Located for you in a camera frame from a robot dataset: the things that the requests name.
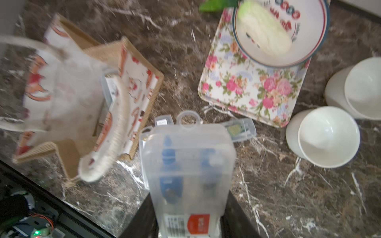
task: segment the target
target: label sticker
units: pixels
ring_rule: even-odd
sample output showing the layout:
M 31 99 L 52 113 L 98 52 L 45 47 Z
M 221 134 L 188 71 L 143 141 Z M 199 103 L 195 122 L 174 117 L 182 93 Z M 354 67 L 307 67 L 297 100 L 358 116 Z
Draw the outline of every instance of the label sticker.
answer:
M 161 119 L 161 120 L 156 121 L 156 125 L 163 126 L 163 125 L 168 125 L 168 123 L 167 123 L 166 119 Z
M 210 214 L 169 215 L 164 214 L 168 237 L 198 237 L 208 235 Z

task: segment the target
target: red label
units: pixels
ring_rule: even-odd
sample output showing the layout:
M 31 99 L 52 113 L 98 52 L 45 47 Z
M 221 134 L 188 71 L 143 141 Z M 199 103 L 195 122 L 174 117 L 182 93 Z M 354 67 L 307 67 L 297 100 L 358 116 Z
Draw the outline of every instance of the red label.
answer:
M 274 8 L 270 8 L 270 12 L 278 19 L 279 18 L 279 12 L 275 10 Z
M 192 235 L 208 234 L 209 214 L 191 215 L 188 220 L 188 231 Z
M 292 14 L 292 18 L 295 19 L 295 20 L 298 20 L 300 18 L 300 11 L 296 10 L 293 14 Z
M 286 31 L 291 30 L 291 22 L 290 21 L 285 22 L 284 20 L 280 20 L 280 24 L 283 26 L 283 28 Z
M 288 2 L 287 1 L 284 1 L 281 5 L 280 5 L 280 8 L 283 9 L 283 10 L 287 10 L 288 9 Z

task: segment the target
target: bowl rim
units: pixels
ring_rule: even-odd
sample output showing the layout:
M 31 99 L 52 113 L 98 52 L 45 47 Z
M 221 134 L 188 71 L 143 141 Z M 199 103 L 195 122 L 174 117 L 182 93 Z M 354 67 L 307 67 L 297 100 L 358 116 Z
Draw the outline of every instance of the bowl rim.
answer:
M 344 115 L 346 115 L 347 119 L 350 120 L 352 122 L 352 124 L 354 125 L 354 128 L 356 130 L 356 134 L 355 134 L 355 140 L 356 140 L 356 144 L 357 144 L 357 148 L 356 150 L 354 150 L 351 154 L 351 156 L 349 156 L 346 160 L 344 160 L 344 162 L 341 162 L 341 163 L 336 163 L 335 165 L 332 165 L 332 166 L 326 166 L 326 165 L 322 165 L 320 164 L 318 161 L 316 160 L 313 160 L 311 158 L 309 158 L 307 156 L 307 154 L 304 152 L 303 150 L 303 147 L 301 145 L 301 141 L 300 141 L 300 131 L 301 131 L 301 128 L 302 128 L 302 125 L 304 125 L 306 123 L 306 119 L 308 117 L 311 117 L 311 114 L 313 113 L 317 113 L 319 111 L 322 111 L 322 110 L 337 110 L 337 111 L 341 111 L 344 113 Z M 319 107 L 319 108 L 316 108 L 316 109 L 313 109 L 312 111 L 310 111 L 302 120 L 302 122 L 300 123 L 300 126 L 298 128 L 298 145 L 299 145 L 299 148 L 302 152 L 302 154 L 304 155 L 305 159 L 308 160 L 309 162 L 311 162 L 312 164 L 316 165 L 316 166 L 319 166 L 321 168 L 326 168 L 326 169 L 333 169 L 333 168 L 338 168 L 338 167 L 341 167 L 343 165 L 346 165 L 348 162 L 350 162 L 357 154 L 358 150 L 359 150 L 359 147 L 360 147 L 360 142 L 361 142 L 361 135 L 360 135 L 360 129 L 359 129 L 359 126 L 358 124 L 356 123 L 355 119 L 348 113 L 346 112 L 345 110 L 341 109 L 341 108 L 338 108 L 338 107 L 333 107 L 333 106 L 323 106 L 323 107 Z
M 361 112 L 359 112 L 352 104 L 351 102 L 349 101 L 349 97 L 348 97 L 348 78 L 351 76 L 351 74 L 353 73 L 354 70 L 357 70 L 361 65 L 364 65 L 364 64 L 367 64 L 369 61 L 380 61 L 381 62 L 381 57 L 370 57 L 370 58 L 367 58 L 367 59 L 364 59 L 360 62 L 358 62 L 357 64 L 355 64 L 351 70 L 349 71 L 347 77 L 345 78 L 345 82 L 344 82 L 344 97 L 345 97 L 345 100 L 347 101 L 348 105 L 351 107 L 351 109 L 353 111 L 355 111 L 356 113 L 358 113 L 359 115 L 361 115 L 362 117 L 364 117 L 365 119 L 369 119 L 369 120 L 381 120 L 381 116 L 379 117 L 370 117 L 368 115 L 365 115 Z
M 267 64 L 264 64 L 264 63 L 261 63 L 259 61 L 257 61 L 256 59 L 252 58 L 250 55 L 248 55 L 245 50 L 243 49 L 243 47 L 241 46 L 241 44 L 239 43 L 238 41 L 238 37 L 237 37 L 237 33 L 236 33 L 236 30 L 235 30 L 235 22 L 236 22 L 236 15 L 237 15 L 237 7 L 234 8 L 233 10 L 233 15 L 232 15 L 232 28 L 233 28 L 233 35 L 234 35 L 234 39 L 235 41 L 237 42 L 239 48 L 241 49 L 241 52 L 246 55 L 250 60 L 253 60 L 254 62 L 256 63 L 259 63 L 260 65 L 263 65 L 265 67 L 269 67 L 269 68 L 273 68 L 273 69 L 283 69 L 283 68 L 290 68 L 290 67 L 293 67 L 293 66 L 297 66 L 297 65 L 300 65 L 300 64 L 303 64 L 304 62 L 306 62 L 307 60 L 309 60 L 320 48 L 321 46 L 323 45 L 323 42 L 325 41 L 325 38 L 327 36 L 327 33 L 328 33 L 328 30 L 329 30 L 329 26 L 330 26 L 330 9 L 329 9 L 329 5 L 327 3 L 327 0 L 318 0 L 319 2 L 323 2 L 324 4 L 322 4 L 322 7 L 323 7 L 323 12 L 325 12 L 326 14 L 326 23 L 325 23 L 325 30 L 324 30 L 324 33 L 321 37 L 321 40 L 320 42 L 317 44 L 317 46 L 315 46 L 315 48 L 305 57 L 301 58 L 300 60 L 296 61 L 296 62 L 293 62 L 291 64 L 286 64 L 286 65 L 280 65 L 280 66 L 276 66 L 276 65 L 267 65 Z

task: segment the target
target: white cup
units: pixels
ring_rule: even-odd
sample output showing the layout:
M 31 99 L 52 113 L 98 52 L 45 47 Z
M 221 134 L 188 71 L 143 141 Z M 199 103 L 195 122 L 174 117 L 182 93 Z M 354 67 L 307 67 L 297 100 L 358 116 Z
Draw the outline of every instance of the white cup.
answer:
M 360 131 L 347 112 L 326 106 L 302 111 L 291 118 L 286 140 L 299 157 L 319 167 L 336 168 L 355 156 Z
M 325 100 L 356 119 L 381 120 L 381 57 L 334 74 L 325 87 Z

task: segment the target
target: red pattern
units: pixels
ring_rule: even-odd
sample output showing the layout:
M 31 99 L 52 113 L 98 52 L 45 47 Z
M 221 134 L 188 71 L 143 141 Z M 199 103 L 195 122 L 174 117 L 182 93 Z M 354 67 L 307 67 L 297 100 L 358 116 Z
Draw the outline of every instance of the red pattern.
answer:
M 23 147 L 19 147 L 18 149 L 17 149 L 17 152 L 16 152 L 16 154 L 17 155 L 22 155 L 22 154 L 24 154 L 25 152 L 27 152 L 28 150 L 30 150 L 32 147 L 31 146 L 28 146 L 28 145 L 25 145 L 25 146 L 23 146 Z
M 44 78 L 44 76 L 41 76 L 39 73 L 30 73 L 29 79 L 28 79 L 28 84 L 40 83 L 41 79 L 43 79 L 43 78 Z
M 139 60 L 137 58 L 135 58 L 135 57 L 132 57 L 132 61 L 134 61 L 137 64 L 139 63 Z

